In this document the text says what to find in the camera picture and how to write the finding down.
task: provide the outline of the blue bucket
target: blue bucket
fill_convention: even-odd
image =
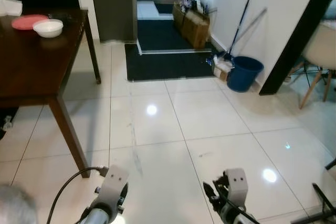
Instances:
[[[264,65],[253,58],[237,56],[232,60],[234,69],[231,70],[227,85],[236,92],[246,92],[251,87],[257,75],[264,69]]]

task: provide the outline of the gray hair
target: gray hair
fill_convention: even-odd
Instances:
[[[17,186],[0,185],[0,223],[36,224],[33,199]]]

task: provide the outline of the white tile floor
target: white tile floor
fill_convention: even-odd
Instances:
[[[336,201],[335,177],[324,170],[336,154],[333,91],[322,103],[317,88],[300,111],[302,81],[271,97],[231,92],[215,78],[129,83],[123,44],[96,50],[102,84],[94,83],[84,42],[64,98],[90,165],[130,172],[125,211],[114,223],[220,224],[201,184],[235,167],[246,172],[246,206],[260,223],[316,212],[313,182]],[[76,171],[49,107],[20,108],[0,141],[0,183],[25,188],[45,223],[57,191]],[[77,178],[52,223],[76,222],[101,183],[96,173]]]
[[[172,14],[160,14],[153,1],[138,1],[138,20],[167,20],[173,19]]]

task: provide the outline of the wooden table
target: wooden table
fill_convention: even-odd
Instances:
[[[35,14],[55,11],[31,10]],[[41,38],[34,31],[11,26],[15,17],[0,17],[0,108],[48,104],[79,169],[88,167],[62,93],[83,37],[88,40],[97,84],[101,83],[88,11],[57,10],[71,19],[60,36]],[[90,172],[82,174],[90,177]]]

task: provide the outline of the white bowl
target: white bowl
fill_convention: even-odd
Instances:
[[[54,38],[62,33],[63,22],[58,19],[45,19],[33,24],[33,30],[44,38]]]

